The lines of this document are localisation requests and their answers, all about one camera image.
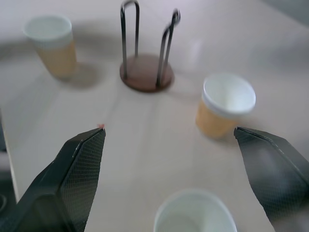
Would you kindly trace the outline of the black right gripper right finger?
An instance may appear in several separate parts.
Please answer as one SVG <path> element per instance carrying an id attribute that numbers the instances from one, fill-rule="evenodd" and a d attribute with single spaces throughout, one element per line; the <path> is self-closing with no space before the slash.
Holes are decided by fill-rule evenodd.
<path id="1" fill-rule="evenodd" d="M 236 127 L 248 180 L 277 232 L 309 230 L 309 162 L 284 138 Z"/>

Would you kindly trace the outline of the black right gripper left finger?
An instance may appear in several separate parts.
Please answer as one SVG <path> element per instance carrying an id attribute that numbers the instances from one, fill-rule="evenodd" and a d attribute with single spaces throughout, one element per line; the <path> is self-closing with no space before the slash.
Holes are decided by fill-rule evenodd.
<path id="1" fill-rule="evenodd" d="M 67 140 L 32 181 L 2 232 L 83 232 L 98 187 L 106 131 L 97 128 Z"/>

